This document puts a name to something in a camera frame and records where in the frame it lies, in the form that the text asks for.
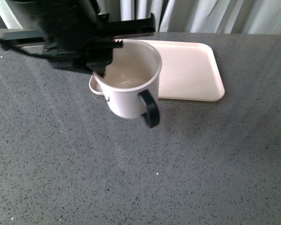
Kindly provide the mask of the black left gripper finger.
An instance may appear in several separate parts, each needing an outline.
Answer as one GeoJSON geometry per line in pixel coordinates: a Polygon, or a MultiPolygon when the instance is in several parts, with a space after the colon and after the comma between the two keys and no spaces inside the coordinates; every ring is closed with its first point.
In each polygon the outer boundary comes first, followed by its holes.
{"type": "Polygon", "coordinates": [[[88,69],[104,77],[106,67],[113,61],[113,49],[88,51],[88,69]]]}

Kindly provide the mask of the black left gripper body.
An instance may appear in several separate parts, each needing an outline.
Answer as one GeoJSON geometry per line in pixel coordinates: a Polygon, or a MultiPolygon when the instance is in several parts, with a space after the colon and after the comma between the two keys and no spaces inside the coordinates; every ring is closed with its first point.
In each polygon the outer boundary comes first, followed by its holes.
{"type": "Polygon", "coordinates": [[[12,0],[32,26],[32,30],[3,35],[7,47],[21,49],[43,44],[43,53],[36,55],[56,69],[92,73],[88,69],[88,51],[123,47],[125,37],[152,35],[155,17],[117,21],[108,14],[99,15],[95,0],[12,0]]]}

